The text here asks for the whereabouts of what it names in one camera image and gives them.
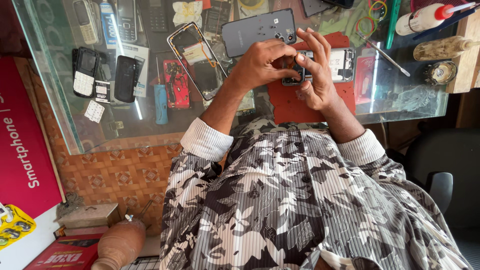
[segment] brown bottle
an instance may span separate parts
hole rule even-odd
[[[138,257],[145,244],[145,225],[138,219],[113,225],[98,242],[91,270],[119,270]]]
[[[413,50],[413,57],[417,61],[455,58],[478,45],[480,45],[480,41],[473,42],[462,36],[447,37],[418,44]]]

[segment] striped cuff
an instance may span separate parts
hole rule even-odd
[[[337,144],[342,157],[361,166],[381,158],[385,150],[370,129],[355,140]]]
[[[222,160],[232,142],[232,136],[209,127],[198,117],[180,141],[185,152],[215,162]]]

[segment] red phone part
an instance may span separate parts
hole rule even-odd
[[[168,107],[176,109],[190,108],[187,73],[181,66],[180,61],[164,60],[163,70],[167,88]],[[175,77],[170,83],[172,74],[175,74]]]

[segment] black and white shirt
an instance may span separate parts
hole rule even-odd
[[[191,124],[172,159],[160,269],[313,269],[320,256],[336,270],[472,269],[370,130],[337,144],[300,127],[260,119],[234,141]]]

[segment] clay pot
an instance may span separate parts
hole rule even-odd
[[[119,270],[138,257],[145,243],[145,225],[138,219],[113,225],[98,242],[92,270]]]

